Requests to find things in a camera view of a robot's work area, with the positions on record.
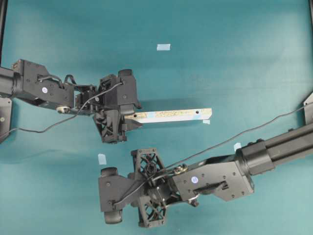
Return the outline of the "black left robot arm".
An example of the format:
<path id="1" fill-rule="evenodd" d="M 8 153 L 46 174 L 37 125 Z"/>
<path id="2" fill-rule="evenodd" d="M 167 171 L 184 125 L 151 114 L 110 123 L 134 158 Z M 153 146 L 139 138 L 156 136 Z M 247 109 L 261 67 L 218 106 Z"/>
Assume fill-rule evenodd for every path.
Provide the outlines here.
<path id="1" fill-rule="evenodd" d="M 101 78 L 98 86 L 79 85 L 71 74 L 61 80 L 45 66 L 20 59 L 11 69 L 1 68 L 0 97 L 9 106 L 17 98 L 71 118 L 93 116 L 103 143 L 126 141 L 127 131 L 142 126 L 130 118 L 141 108 L 131 69 Z"/>

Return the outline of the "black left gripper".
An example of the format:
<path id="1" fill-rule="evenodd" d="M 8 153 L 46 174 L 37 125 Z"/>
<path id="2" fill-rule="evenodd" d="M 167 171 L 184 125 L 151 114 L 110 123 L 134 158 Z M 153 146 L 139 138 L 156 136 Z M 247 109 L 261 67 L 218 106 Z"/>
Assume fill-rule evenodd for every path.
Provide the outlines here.
<path id="1" fill-rule="evenodd" d="M 106 91 L 100 95 L 99 106 L 97 112 L 93 116 L 94 123 L 101 136 L 103 143 L 115 144 L 127 140 L 124 130 L 134 130 L 142 127 L 142 123 L 133 119 L 124 119 L 121 115 L 120 106 L 114 100 L 113 104 L 108 104 L 110 98 L 114 98 L 116 90 L 113 88 L 116 84 L 125 84 L 125 75 L 110 74 L 100 80 L 98 93 Z M 141 109 L 141 103 L 138 99 L 133 100 L 133 106 L 136 109 Z"/>

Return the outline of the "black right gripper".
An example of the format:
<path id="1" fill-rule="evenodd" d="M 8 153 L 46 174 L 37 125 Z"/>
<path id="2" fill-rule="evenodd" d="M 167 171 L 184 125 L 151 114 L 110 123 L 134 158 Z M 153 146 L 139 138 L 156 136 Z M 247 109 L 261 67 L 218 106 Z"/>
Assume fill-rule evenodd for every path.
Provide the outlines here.
<path id="1" fill-rule="evenodd" d="M 144 181 L 145 184 L 137 191 L 139 197 L 131 202 L 131 206 L 138 208 L 139 222 L 165 222 L 166 206 L 165 187 L 162 178 L 154 179 L 164 168 L 164 164 L 154 148 L 137 149 L 131 152 L 134 172 L 129 178 Z"/>

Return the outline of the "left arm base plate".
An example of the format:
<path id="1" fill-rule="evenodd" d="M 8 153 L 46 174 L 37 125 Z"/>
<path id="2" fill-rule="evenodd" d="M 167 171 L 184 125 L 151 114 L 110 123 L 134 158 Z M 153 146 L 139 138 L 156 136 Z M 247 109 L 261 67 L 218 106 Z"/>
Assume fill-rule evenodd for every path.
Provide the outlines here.
<path id="1" fill-rule="evenodd" d="M 11 128 L 11 115 L 13 102 L 9 98 L 0 99 L 0 142 L 2 143 L 8 137 L 6 134 Z"/>

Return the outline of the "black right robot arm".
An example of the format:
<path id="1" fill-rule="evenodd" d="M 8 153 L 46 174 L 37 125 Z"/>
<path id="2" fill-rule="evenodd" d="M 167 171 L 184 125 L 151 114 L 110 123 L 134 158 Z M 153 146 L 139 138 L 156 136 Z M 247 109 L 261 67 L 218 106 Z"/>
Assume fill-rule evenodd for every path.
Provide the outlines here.
<path id="1" fill-rule="evenodd" d="M 224 201 L 250 195 L 254 192 L 252 176 L 312 152 L 313 126 L 308 124 L 271 139 L 251 142 L 232 155 L 162 167 L 155 172 L 146 166 L 146 182 L 131 205 L 138 208 L 141 227 L 156 227 L 164 223 L 170 205 L 187 203 L 196 207 L 200 195 L 213 194 Z"/>

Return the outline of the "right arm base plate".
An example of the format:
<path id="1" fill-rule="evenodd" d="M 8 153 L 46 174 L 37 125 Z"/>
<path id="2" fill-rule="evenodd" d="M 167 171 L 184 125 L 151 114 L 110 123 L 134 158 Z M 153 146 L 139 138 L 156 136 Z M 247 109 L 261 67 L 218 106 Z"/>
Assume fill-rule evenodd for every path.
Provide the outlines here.
<path id="1" fill-rule="evenodd" d="M 309 96 L 304 100 L 303 105 L 305 117 L 311 117 L 313 115 L 313 93 L 309 94 Z"/>

